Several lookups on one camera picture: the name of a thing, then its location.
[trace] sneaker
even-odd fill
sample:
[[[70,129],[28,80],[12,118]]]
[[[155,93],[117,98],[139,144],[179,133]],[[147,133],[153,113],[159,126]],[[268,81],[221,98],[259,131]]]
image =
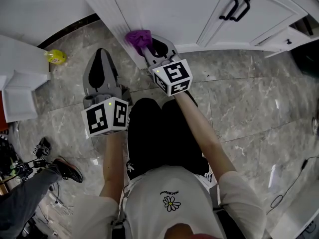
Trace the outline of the sneaker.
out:
[[[78,183],[82,183],[83,176],[79,169],[77,169],[74,165],[69,164],[64,158],[56,158],[53,161],[53,164],[58,166],[64,180],[68,180],[69,178],[71,178]]]

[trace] jeans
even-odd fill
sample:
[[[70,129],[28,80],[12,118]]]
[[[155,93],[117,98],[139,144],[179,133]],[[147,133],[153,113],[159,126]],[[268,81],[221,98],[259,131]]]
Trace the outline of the jeans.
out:
[[[35,174],[0,198],[0,239],[14,239],[47,193],[50,185],[61,180],[57,165]]]

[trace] forearm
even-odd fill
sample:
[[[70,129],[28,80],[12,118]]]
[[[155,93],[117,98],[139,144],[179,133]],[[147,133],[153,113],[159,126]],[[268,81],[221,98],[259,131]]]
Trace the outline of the forearm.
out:
[[[219,178],[228,171],[236,171],[223,151],[211,124],[200,112],[192,99],[185,92],[178,93],[174,97],[184,114],[196,142],[213,170],[216,180],[219,181]]]
[[[122,134],[122,132],[119,132],[107,136],[103,161],[105,183],[100,194],[100,196],[111,197],[118,203],[124,186]]]

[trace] daisy print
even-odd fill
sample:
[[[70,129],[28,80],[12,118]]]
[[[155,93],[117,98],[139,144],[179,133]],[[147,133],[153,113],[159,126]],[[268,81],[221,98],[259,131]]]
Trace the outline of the daisy print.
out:
[[[164,197],[163,203],[168,212],[175,211],[180,206],[180,202],[175,202],[175,197],[166,196]]]

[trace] marble floor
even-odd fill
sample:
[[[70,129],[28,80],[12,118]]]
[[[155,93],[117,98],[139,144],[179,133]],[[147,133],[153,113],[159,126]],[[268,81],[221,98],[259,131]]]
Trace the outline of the marble floor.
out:
[[[98,48],[107,49],[120,82],[131,89],[133,100],[167,97],[139,70],[107,27],[97,21],[59,39],[47,49],[66,52],[67,61],[51,66],[52,79],[35,91],[38,118],[21,121],[14,131],[17,152],[24,161],[45,136],[52,144],[51,159],[59,155],[79,167],[82,184],[61,181],[59,198],[73,206],[76,195],[99,194],[105,138],[87,139],[80,112],[83,110],[82,74]],[[269,59],[259,51],[206,51],[181,55],[193,73],[190,92],[213,124],[225,152],[236,169],[261,198],[265,210],[297,177],[303,160],[318,155],[319,141],[311,133],[311,118],[319,98],[319,81],[304,76],[288,52]],[[269,188],[276,164],[278,178]],[[309,161],[283,202],[268,215],[271,231],[298,192],[318,177],[319,164]],[[50,205],[47,195],[40,206],[60,238],[70,238],[72,213]],[[44,220],[37,210],[37,215]]]

